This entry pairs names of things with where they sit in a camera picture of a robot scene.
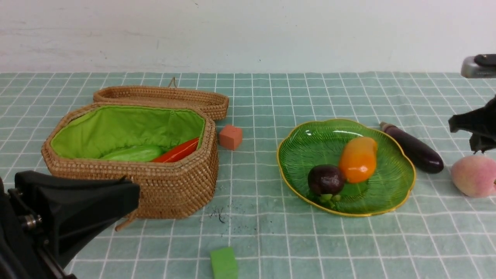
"green tablecloth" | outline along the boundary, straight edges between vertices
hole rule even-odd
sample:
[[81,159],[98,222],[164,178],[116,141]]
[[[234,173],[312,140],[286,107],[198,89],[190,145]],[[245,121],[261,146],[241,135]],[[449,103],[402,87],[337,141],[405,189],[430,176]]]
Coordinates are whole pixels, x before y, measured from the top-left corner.
[[[450,134],[453,114],[483,106],[495,79],[456,73],[0,73],[0,176],[48,172],[42,142],[69,110],[101,87],[121,84],[215,91],[230,96],[218,126],[241,127],[232,152],[220,147],[212,202],[184,220],[138,220],[95,238],[66,268],[79,279],[208,279],[209,252],[234,248],[240,279],[494,279],[494,198],[469,199],[449,166],[471,154],[469,134]],[[392,213],[342,218],[311,208],[281,180],[278,143],[302,122],[349,118],[396,124],[434,147],[448,166],[418,171],[413,194]],[[221,219],[218,213],[222,209]]]

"basket handle loop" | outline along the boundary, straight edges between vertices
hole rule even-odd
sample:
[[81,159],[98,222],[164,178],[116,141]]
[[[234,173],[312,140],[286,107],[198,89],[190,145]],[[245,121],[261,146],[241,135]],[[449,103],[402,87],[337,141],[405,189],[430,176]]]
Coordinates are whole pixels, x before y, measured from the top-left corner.
[[176,77],[173,76],[172,79],[171,79],[171,82],[169,82],[169,85],[167,87],[171,87],[172,83],[174,83],[174,87],[177,88],[177,84],[176,84]]
[[[133,176],[130,176],[129,179],[134,183],[133,181]],[[138,209],[136,209],[135,211],[131,212],[129,214],[129,217],[127,218],[126,221],[118,224],[115,228],[115,231],[120,231],[122,230],[123,228],[127,227],[129,224],[131,224],[135,219],[136,219],[136,216],[138,215]]]

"basket lid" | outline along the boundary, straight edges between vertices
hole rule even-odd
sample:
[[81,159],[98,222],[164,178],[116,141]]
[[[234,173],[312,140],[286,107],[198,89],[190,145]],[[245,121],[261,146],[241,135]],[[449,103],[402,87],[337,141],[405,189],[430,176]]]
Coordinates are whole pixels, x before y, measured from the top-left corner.
[[226,118],[229,97],[208,91],[178,88],[173,77],[167,87],[146,85],[110,86],[93,94],[94,102],[135,102],[137,104],[165,102],[172,106],[194,106],[213,120]]

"green foam cube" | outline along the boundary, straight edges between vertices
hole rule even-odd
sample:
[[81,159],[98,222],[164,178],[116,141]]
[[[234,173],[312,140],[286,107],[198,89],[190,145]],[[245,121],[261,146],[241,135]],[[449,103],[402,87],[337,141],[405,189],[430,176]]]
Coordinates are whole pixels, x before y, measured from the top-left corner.
[[215,279],[238,279],[238,264],[232,247],[210,251]]

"cucumber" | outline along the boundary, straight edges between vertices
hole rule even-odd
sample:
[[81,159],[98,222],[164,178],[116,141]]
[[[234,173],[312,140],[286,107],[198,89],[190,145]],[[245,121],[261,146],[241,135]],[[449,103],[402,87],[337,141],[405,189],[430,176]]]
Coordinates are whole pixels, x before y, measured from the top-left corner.
[[157,145],[141,145],[119,149],[100,159],[108,161],[149,162],[163,153],[164,151]]

